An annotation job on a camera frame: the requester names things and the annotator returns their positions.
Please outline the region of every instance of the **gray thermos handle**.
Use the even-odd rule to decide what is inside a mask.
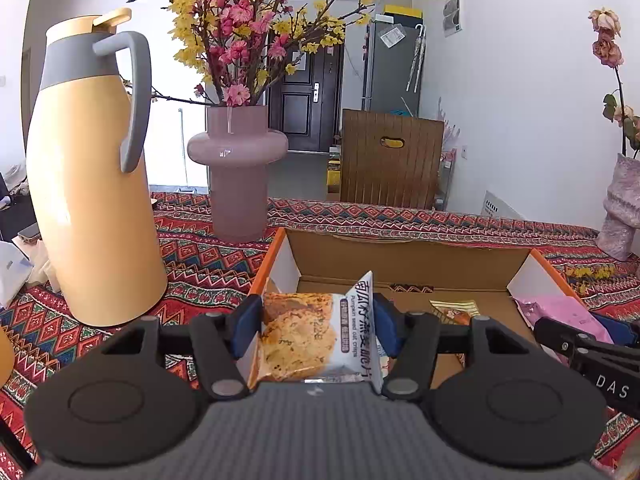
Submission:
[[[110,56],[128,48],[133,65],[133,99],[129,135],[120,145],[120,167],[131,173],[138,167],[145,147],[146,130],[151,112],[151,53],[149,43],[139,32],[120,32],[94,43],[96,56]]]

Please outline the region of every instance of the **red geometric tablecloth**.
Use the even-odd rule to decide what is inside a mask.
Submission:
[[[589,309],[618,319],[640,317],[640,281],[635,276],[638,259],[624,264],[612,260],[595,246],[597,232],[592,229],[384,206],[271,200],[270,228],[263,240],[232,246],[213,234],[208,197],[165,193],[154,197],[159,200],[154,206],[156,227],[169,285],[150,313],[163,323],[187,323],[211,309],[228,312],[238,306],[249,292],[278,226],[482,247],[536,247],[567,277]],[[95,236],[108,233],[97,232]],[[33,452],[22,418],[29,394],[46,377],[104,341],[113,330],[78,323],[64,299],[45,286],[20,294],[11,307],[0,312],[0,324],[16,352],[11,379],[0,392],[0,415]],[[195,380],[190,360],[169,356],[167,367],[185,380]],[[639,429],[638,421],[611,413],[596,457],[605,465],[615,464]],[[21,478],[21,473],[0,450],[0,479]]]

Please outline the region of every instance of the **door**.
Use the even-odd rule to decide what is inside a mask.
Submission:
[[[269,94],[269,126],[289,137],[296,152],[328,152],[337,132],[342,83],[342,46],[305,54],[296,73]],[[297,59],[289,53],[287,62]]]

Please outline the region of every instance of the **pink vase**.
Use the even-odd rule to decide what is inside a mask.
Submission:
[[[209,167],[211,217],[219,240],[253,242],[267,226],[267,165],[289,148],[270,130],[265,106],[211,107],[207,131],[188,143],[189,158]]]
[[[612,258],[626,262],[640,228],[640,160],[618,154],[604,209],[607,218],[596,244]]]

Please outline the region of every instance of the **refrigerator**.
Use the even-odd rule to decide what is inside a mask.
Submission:
[[[386,22],[371,22],[367,29],[365,50],[365,77],[362,109],[367,112],[407,112],[418,116],[422,76],[415,89],[415,73],[409,91],[406,90],[414,60],[418,30],[403,27],[405,37],[392,47],[386,46],[381,35],[395,25]]]

